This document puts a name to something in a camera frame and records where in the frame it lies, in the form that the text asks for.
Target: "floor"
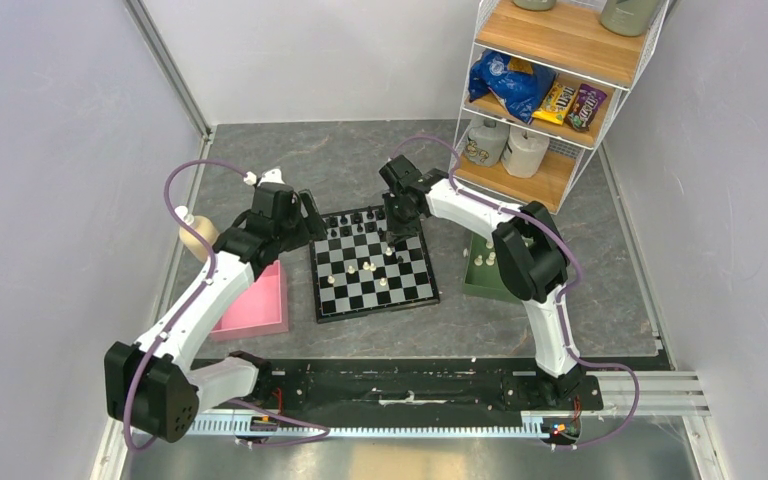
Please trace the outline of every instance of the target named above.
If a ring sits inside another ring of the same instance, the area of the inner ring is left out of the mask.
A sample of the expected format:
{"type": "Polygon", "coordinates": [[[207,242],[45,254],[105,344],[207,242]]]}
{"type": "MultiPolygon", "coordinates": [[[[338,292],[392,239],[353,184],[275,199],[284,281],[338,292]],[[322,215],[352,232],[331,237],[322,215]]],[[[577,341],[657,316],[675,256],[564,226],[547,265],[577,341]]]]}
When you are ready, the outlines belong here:
{"type": "MultiPolygon", "coordinates": [[[[284,180],[309,189],[321,213],[380,204],[378,169],[391,149],[415,133],[451,141],[455,121],[320,122],[223,125],[210,158],[260,174],[282,167],[284,180]]],[[[415,143],[402,153],[421,170],[446,168],[441,147],[415,143]]],[[[251,189],[239,176],[208,167],[195,206],[223,229],[249,208],[251,189]]],[[[582,262],[586,282],[568,298],[570,323],[582,354],[646,356],[656,353],[652,327],[634,274],[611,193],[598,161],[591,163],[555,217],[582,262]]],[[[519,305],[461,293],[468,232],[439,219],[423,222],[441,303],[319,325],[314,321],[307,249],[281,256],[289,284],[289,333],[214,342],[202,358],[245,350],[266,358],[533,356],[534,342],[519,305]]],[[[175,297],[200,265],[184,253],[175,297]]]]}

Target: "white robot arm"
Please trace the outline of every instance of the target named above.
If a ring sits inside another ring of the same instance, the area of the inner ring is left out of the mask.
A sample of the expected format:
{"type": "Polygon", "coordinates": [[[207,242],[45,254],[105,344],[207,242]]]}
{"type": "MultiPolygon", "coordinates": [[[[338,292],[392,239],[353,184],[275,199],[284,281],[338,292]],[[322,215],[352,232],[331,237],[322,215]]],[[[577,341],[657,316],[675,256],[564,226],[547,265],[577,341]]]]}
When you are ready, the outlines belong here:
{"type": "MultiPolygon", "coordinates": [[[[548,405],[568,396],[584,373],[569,354],[578,351],[571,339],[565,344],[558,317],[558,308],[566,309],[558,292],[567,279],[567,260],[538,229],[503,211],[522,211],[556,230],[545,207],[533,202],[525,207],[506,203],[491,208],[467,198],[466,189],[455,191],[442,181],[447,178],[445,172],[432,170],[423,175],[403,156],[389,161],[379,173],[390,187],[384,195],[388,243],[418,234],[422,216],[451,220],[493,241],[502,280],[528,313],[537,346],[541,395],[548,405]],[[526,246],[524,237],[533,242],[526,246]]],[[[469,194],[489,199],[475,191],[469,194]]],[[[310,193],[294,192],[283,183],[278,170],[264,174],[255,186],[252,208],[214,245],[217,263],[213,275],[208,275],[208,263],[169,313],[134,344],[116,342],[108,350],[104,359],[108,414],[123,419],[128,389],[143,361],[147,363],[137,382],[131,423],[168,442],[180,439],[198,412],[251,394],[266,365],[264,360],[234,352],[219,363],[191,370],[195,355],[220,316],[280,253],[325,238],[325,224],[310,193]],[[202,288],[200,295],[170,328],[173,316],[198,288],[202,288]],[[157,339],[161,343],[145,360],[157,339]]]]}

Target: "white wall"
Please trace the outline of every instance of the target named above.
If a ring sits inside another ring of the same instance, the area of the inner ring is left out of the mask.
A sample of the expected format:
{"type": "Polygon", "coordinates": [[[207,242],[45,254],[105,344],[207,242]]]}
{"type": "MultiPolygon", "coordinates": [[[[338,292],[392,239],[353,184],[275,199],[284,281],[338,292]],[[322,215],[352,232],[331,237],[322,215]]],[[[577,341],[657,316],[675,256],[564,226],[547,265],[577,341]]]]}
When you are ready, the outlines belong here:
{"type": "Polygon", "coordinates": [[[768,478],[768,2],[682,2],[609,153],[730,470],[768,478]]]}
{"type": "Polygon", "coordinates": [[[145,0],[209,123],[456,118],[478,0],[145,0]]]}
{"type": "Polygon", "coordinates": [[[148,325],[163,181],[197,149],[121,2],[0,2],[0,479],[87,478],[104,353],[148,325]]]}

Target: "wooden shelf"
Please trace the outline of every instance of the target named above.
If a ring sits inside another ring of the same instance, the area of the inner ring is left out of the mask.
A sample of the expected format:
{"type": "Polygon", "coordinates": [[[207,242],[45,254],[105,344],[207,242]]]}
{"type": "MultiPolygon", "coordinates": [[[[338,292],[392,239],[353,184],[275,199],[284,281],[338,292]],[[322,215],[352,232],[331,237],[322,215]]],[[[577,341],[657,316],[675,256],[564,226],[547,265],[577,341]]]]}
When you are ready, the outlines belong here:
{"type": "MultiPolygon", "coordinates": [[[[582,83],[581,78],[567,73],[558,75],[558,81],[564,85],[569,85],[575,88],[578,88],[578,86],[582,83]]],[[[536,118],[532,120],[530,125],[525,124],[508,113],[505,107],[499,103],[499,101],[496,99],[496,96],[492,93],[488,93],[487,95],[477,99],[474,102],[469,102],[467,99],[464,105],[474,106],[479,110],[483,110],[497,117],[504,118],[505,120],[523,128],[528,128],[530,130],[545,133],[547,135],[561,137],[564,140],[577,143],[581,146],[584,146],[585,148],[594,148],[596,146],[596,139],[599,137],[599,132],[602,130],[602,124],[605,122],[605,117],[608,114],[608,106],[611,103],[611,98],[616,94],[616,90],[606,88],[604,85],[592,86],[599,88],[603,92],[607,93],[608,98],[602,102],[602,105],[599,107],[599,111],[596,112],[596,117],[593,119],[593,123],[590,124],[590,130],[586,132],[578,132],[573,130],[572,127],[566,123],[563,125],[555,125],[554,123],[547,122],[545,120],[538,120],[536,118]]]]}
{"type": "Polygon", "coordinates": [[[547,152],[533,177],[518,178],[508,174],[501,161],[492,167],[482,167],[461,156],[461,166],[455,176],[523,202],[536,200],[550,212],[557,213],[574,169],[572,158],[547,152]]]}
{"type": "Polygon", "coordinates": [[[560,2],[549,11],[534,12],[501,0],[475,41],[627,89],[646,36],[612,33],[599,23],[599,13],[560,2]]]}

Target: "chessboard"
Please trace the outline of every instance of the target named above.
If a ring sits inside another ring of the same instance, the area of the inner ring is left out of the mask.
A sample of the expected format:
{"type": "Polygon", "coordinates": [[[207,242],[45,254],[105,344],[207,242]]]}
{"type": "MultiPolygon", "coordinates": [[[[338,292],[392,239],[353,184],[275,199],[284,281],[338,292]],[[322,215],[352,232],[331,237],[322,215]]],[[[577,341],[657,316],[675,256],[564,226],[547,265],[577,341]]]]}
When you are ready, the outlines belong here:
{"type": "Polygon", "coordinates": [[[382,206],[325,214],[322,219],[328,239],[310,244],[317,323],[440,302],[421,231],[388,247],[382,206]]]}

